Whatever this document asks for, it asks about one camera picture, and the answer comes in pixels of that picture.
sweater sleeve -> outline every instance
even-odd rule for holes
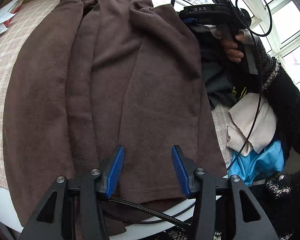
[[[258,50],[262,65],[263,93],[288,141],[300,154],[300,91],[281,63],[266,53],[261,40],[258,41]]]

blue gripper pad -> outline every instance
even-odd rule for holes
[[[124,162],[124,147],[115,148],[112,157],[102,172],[101,184],[98,190],[101,198],[109,199],[115,191]]]
[[[188,178],[186,170],[182,164],[182,161],[180,159],[180,156],[176,149],[176,146],[172,147],[171,158],[172,158],[172,164],[173,164],[174,170],[176,172],[176,175],[177,175],[177,178],[179,181],[179,185],[181,187],[181,191],[188,198],[191,194],[190,188],[189,188],[189,178]]]
[[[171,150],[171,158],[181,191],[188,199],[196,197],[197,189],[194,181],[196,165],[192,159],[186,158],[179,145]]]

brown fleece garment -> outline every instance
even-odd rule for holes
[[[90,172],[117,144],[126,155],[116,196],[160,211],[184,197],[174,144],[224,176],[200,73],[197,40],[171,5],[61,0],[23,45],[5,101],[5,169],[21,223],[56,177]],[[109,218],[106,225],[110,235],[125,230]]]

human hand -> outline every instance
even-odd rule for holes
[[[235,41],[225,39],[223,37],[223,33],[220,30],[216,30],[215,36],[221,38],[220,43],[223,46],[228,59],[235,63],[241,62],[241,59],[244,55],[241,51],[237,50],[238,44]],[[244,41],[244,33],[239,32],[239,34],[236,35],[235,38],[237,41]]]

light blue cloth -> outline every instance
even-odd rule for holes
[[[246,185],[251,185],[260,173],[270,176],[274,171],[282,171],[284,165],[283,151],[280,141],[274,141],[265,147],[260,154],[252,150],[246,157],[240,155],[229,169],[229,177],[238,175]]]

